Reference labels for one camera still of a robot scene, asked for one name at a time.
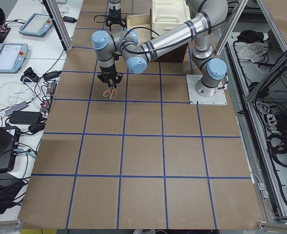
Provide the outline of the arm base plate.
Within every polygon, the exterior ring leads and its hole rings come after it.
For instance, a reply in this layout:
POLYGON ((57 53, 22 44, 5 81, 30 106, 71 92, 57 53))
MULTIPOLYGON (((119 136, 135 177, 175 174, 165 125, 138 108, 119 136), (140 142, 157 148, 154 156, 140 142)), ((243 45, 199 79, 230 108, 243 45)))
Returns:
POLYGON ((222 81, 215 88, 208 88, 202 83, 202 75, 186 75, 189 104, 227 105, 222 81))

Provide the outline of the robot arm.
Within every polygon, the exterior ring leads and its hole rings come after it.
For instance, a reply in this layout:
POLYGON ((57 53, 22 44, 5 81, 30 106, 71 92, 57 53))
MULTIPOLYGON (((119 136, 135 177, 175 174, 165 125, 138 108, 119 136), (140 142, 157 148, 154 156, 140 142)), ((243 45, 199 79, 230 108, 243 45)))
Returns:
POLYGON ((121 1, 120 0, 109 0, 109 14, 105 17, 105 24, 110 29, 112 25, 117 24, 122 29, 127 27, 126 19, 122 18, 121 15, 121 1))
POLYGON ((101 69, 97 77, 108 84, 108 90, 103 95, 114 99, 117 85, 122 80, 122 74, 116 71, 115 61, 122 56, 128 70, 134 74, 143 73, 148 62, 155 61, 160 56, 194 41, 192 61, 202 73, 202 78, 196 83, 198 95, 210 98, 215 95, 218 85, 226 76, 225 62, 212 54, 210 35, 227 17, 228 3, 225 0, 188 0, 190 20, 176 28, 138 45, 134 30, 123 30, 114 34, 106 31, 96 31, 91 36, 96 58, 101 69))

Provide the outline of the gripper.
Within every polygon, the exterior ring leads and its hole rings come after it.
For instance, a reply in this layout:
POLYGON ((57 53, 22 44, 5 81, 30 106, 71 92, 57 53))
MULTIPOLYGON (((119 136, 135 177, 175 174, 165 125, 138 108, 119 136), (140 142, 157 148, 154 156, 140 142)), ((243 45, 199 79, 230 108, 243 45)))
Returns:
POLYGON ((109 14, 105 16, 105 24, 107 27, 112 28, 113 24, 120 25, 123 29, 126 28, 126 19, 122 18, 121 10, 109 10, 109 14))
POLYGON ((117 87, 122 81, 123 74, 121 73, 98 73, 97 78, 102 82, 108 84, 109 87, 117 87))

